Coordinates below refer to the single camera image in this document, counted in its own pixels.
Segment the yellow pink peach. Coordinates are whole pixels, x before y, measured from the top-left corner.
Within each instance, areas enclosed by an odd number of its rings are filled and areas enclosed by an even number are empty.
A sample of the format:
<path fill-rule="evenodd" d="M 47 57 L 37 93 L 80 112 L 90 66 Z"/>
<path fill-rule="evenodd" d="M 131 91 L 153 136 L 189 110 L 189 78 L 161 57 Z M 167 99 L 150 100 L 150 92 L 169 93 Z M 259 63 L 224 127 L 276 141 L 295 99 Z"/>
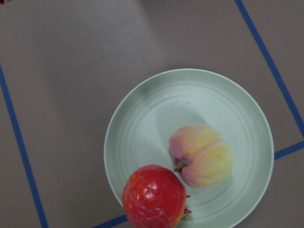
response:
<path fill-rule="evenodd" d="M 191 188 L 217 187 L 232 174 L 234 158 L 230 146 L 206 124 L 178 129 L 169 140 L 169 155 L 174 170 Z"/>

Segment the red yellow pomegranate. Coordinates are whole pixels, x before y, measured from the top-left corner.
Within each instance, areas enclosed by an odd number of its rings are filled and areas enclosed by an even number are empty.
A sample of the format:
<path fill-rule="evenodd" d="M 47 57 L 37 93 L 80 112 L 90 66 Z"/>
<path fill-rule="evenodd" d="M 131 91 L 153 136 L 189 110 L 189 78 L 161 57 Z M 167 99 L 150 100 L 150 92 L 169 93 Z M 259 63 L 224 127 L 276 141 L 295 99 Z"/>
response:
<path fill-rule="evenodd" d="M 190 196 L 167 168 L 151 164 L 137 169 L 122 193 L 126 217 L 135 228 L 174 228 L 192 211 Z"/>

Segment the green plate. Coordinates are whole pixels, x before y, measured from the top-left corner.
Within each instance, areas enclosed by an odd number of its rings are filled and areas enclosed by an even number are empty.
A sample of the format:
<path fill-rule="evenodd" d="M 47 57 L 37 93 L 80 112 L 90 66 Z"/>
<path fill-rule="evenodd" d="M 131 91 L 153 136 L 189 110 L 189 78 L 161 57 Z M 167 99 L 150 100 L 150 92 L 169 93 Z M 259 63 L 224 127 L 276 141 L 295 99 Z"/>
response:
<path fill-rule="evenodd" d="M 212 189 L 187 187 L 191 213 L 180 228 L 232 228 L 262 199 L 271 179 L 274 144 L 267 119 L 253 97 L 234 81 L 199 69 L 153 76 L 119 104 L 109 123 L 104 165 L 118 201 L 130 175 L 157 164 L 172 170 L 169 138 L 189 124 L 208 124 L 234 155 L 230 177 Z"/>

